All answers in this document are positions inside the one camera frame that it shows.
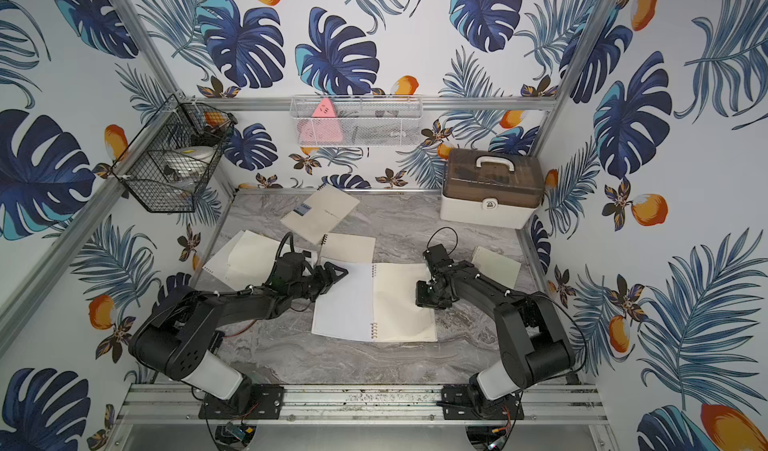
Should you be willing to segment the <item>large cream spiral notebook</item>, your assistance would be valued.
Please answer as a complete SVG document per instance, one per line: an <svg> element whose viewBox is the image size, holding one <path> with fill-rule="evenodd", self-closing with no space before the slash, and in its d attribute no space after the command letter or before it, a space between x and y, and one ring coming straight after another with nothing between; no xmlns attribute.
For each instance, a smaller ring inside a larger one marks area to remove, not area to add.
<svg viewBox="0 0 768 451"><path fill-rule="evenodd" d="M355 197L323 185L284 216L281 223L304 240L318 245L358 204Z"/></svg>

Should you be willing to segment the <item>clear-spiral notebook barcode cover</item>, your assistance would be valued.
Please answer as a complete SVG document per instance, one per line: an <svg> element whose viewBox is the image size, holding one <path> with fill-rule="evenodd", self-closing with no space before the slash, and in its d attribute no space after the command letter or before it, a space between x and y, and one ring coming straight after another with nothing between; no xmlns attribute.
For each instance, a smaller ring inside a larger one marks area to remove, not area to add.
<svg viewBox="0 0 768 451"><path fill-rule="evenodd" d="M480 246L473 251L471 262L487 278L510 289L515 287L521 269L519 262Z"/></svg>

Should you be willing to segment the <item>torn cream page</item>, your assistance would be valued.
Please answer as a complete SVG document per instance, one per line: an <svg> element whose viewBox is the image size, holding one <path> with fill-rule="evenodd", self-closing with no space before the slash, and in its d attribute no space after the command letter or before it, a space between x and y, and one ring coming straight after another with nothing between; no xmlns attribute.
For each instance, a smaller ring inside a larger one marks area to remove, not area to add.
<svg viewBox="0 0 768 451"><path fill-rule="evenodd" d="M240 239L247 235L248 231L239 231L219 251L217 251L203 266L203 270L235 291L240 291L249 285L261 285L266 275L262 270L253 269L238 271L229 266L228 260L231 252Z"/></svg>
<svg viewBox="0 0 768 451"><path fill-rule="evenodd" d="M278 245L274 239L244 231L229 253L229 270L263 282L273 268Z"/></svg>

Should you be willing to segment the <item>B5 spiral notebook blue label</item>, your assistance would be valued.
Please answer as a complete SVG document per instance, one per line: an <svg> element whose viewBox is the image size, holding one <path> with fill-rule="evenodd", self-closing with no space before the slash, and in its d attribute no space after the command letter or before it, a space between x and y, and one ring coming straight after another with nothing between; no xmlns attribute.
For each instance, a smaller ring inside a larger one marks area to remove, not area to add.
<svg viewBox="0 0 768 451"><path fill-rule="evenodd" d="M321 240L318 263L371 264L375 244L376 239L373 237L328 233Z"/></svg>

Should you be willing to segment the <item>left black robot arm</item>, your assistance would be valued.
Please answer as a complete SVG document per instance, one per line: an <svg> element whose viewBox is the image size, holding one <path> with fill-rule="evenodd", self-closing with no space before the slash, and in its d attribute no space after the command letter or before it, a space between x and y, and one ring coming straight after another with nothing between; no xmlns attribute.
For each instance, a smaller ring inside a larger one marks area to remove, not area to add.
<svg viewBox="0 0 768 451"><path fill-rule="evenodd" d="M234 293L216 294L181 286L158 305L129 341L129 353L144 366L226 402L242 407L249 378L211 350L221 327L279 317L296 299L314 302L349 271L334 263L310 266L276 261L266 282Z"/></svg>

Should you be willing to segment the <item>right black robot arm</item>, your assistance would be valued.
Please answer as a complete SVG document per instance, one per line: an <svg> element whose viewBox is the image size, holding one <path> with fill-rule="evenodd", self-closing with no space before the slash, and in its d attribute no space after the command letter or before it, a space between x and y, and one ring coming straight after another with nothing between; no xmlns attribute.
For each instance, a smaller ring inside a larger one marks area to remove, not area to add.
<svg viewBox="0 0 768 451"><path fill-rule="evenodd" d="M445 310L464 300L493 319L499 361L477 373L471 385L496 401L568 372L576 364L555 305L541 293L526 294L455 261L442 245L423 253L430 278L416 284L416 305Z"/></svg>

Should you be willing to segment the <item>cream notebook green label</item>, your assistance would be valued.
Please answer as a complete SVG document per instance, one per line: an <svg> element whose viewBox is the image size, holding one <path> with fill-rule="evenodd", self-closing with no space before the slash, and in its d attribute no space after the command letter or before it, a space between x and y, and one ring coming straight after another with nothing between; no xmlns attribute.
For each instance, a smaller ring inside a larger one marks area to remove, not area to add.
<svg viewBox="0 0 768 451"><path fill-rule="evenodd" d="M348 274L319 296L314 335L359 342L435 342L434 311L416 305L419 281L428 281L424 264L340 262Z"/></svg>

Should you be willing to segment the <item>white storage box brown lid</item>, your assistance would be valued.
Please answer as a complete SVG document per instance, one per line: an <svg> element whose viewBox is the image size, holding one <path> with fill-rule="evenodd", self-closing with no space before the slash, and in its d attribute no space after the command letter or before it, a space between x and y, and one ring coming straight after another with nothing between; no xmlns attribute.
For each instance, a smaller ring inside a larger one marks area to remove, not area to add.
<svg viewBox="0 0 768 451"><path fill-rule="evenodd" d="M542 204L543 195L537 158L455 149L447 162L440 218L521 229Z"/></svg>

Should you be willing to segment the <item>pink triangle ruler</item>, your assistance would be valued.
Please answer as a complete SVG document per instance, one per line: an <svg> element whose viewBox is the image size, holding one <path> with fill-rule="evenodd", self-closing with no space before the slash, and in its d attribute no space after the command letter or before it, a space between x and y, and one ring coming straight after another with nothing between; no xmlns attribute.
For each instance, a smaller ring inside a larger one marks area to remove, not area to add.
<svg viewBox="0 0 768 451"><path fill-rule="evenodd" d="M305 146L340 144L344 132L330 98L323 98L309 118L298 121L299 143Z"/></svg>

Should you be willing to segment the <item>clear wall shelf basket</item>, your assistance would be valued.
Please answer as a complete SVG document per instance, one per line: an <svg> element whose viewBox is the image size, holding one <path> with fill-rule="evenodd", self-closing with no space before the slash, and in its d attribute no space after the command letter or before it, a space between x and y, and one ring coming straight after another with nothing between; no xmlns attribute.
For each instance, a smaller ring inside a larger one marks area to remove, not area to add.
<svg viewBox="0 0 768 451"><path fill-rule="evenodd" d="M396 147L421 142L423 103L417 96L303 95L291 99L289 110L298 143L298 121L309 118L323 98L332 100L344 140L340 144L320 147Z"/></svg>

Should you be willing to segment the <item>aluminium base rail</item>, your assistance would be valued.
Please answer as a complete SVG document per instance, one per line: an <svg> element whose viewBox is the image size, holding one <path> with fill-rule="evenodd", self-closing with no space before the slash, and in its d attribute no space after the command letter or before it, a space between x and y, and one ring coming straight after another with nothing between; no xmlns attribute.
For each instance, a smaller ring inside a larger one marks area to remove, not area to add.
<svg viewBox="0 0 768 451"><path fill-rule="evenodd" d="M126 424L266 425L606 425L602 398L591 385L540 384L522 403L505 404L483 418L458 385L264 385L250 414L204 411L190 388L178 384L134 385L117 417Z"/></svg>

